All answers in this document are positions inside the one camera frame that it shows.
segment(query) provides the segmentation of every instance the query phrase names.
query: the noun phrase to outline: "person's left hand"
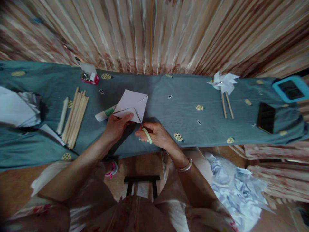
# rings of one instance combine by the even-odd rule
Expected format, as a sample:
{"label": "person's left hand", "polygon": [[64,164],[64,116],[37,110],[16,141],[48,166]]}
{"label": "person's left hand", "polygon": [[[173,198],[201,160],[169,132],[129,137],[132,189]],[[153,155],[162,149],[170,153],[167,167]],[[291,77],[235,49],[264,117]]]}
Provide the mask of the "person's left hand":
{"label": "person's left hand", "polygon": [[134,122],[130,121],[133,118],[134,114],[130,113],[123,117],[122,119],[111,115],[108,118],[106,129],[102,136],[104,136],[109,142],[116,143],[121,138],[125,128],[133,124]]}

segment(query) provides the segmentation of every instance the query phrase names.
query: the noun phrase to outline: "smartphone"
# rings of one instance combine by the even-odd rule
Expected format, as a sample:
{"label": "smartphone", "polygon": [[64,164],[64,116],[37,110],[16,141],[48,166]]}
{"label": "smartphone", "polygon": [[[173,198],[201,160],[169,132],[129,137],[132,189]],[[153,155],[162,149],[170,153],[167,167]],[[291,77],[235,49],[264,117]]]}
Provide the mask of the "smartphone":
{"label": "smartphone", "polygon": [[260,110],[258,113],[258,120],[257,120],[258,128],[269,134],[273,134],[275,115],[276,115],[275,108],[262,102],[260,104]]}

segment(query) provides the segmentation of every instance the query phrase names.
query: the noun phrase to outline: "red box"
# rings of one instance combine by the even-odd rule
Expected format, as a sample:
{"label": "red box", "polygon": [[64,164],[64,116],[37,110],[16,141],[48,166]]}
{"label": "red box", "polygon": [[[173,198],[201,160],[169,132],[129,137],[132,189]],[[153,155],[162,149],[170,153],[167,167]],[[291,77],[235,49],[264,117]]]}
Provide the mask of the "red box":
{"label": "red box", "polygon": [[82,70],[81,77],[83,76],[83,71],[90,76],[90,81],[86,81],[82,78],[81,78],[81,80],[85,83],[98,85],[100,78],[97,74],[97,71],[96,71],[96,68],[94,67],[94,65],[83,63],[83,62],[80,62],[80,61],[78,61],[78,64],[80,65],[81,70]]}

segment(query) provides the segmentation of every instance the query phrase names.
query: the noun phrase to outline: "crumpled paper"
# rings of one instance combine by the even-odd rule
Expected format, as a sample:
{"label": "crumpled paper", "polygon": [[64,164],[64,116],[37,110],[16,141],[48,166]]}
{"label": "crumpled paper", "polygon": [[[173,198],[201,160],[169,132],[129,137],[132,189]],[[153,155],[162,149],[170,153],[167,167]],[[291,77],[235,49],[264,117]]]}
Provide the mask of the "crumpled paper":
{"label": "crumpled paper", "polygon": [[262,195],[267,183],[221,156],[207,153],[205,157],[213,172],[211,187],[219,201],[229,211],[239,231],[250,231],[260,218],[262,209],[259,206],[267,204]]}

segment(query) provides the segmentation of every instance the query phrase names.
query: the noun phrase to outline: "pinwheel stick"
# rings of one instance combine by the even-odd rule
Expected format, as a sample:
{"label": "pinwheel stick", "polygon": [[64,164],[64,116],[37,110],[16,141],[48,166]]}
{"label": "pinwheel stick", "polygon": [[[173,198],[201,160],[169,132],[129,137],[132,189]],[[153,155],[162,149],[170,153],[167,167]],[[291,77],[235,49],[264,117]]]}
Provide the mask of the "pinwheel stick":
{"label": "pinwheel stick", "polygon": [[221,99],[222,99],[222,106],[223,106],[224,117],[226,118],[226,110],[225,110],[225,103],[224,103],[224,96],[223,96],[223,94],[221,94]]}
{"label": "pinwheel stick", "polygon": [[234,118],[232,107],[231,107],[231,104],[229,102],[229,95],[228,95],[227,92],[225,92],[225,95],[226,95],[226,101],[228,102],[228,105],[229,105],[229,111],[231,113],[232,118]]}

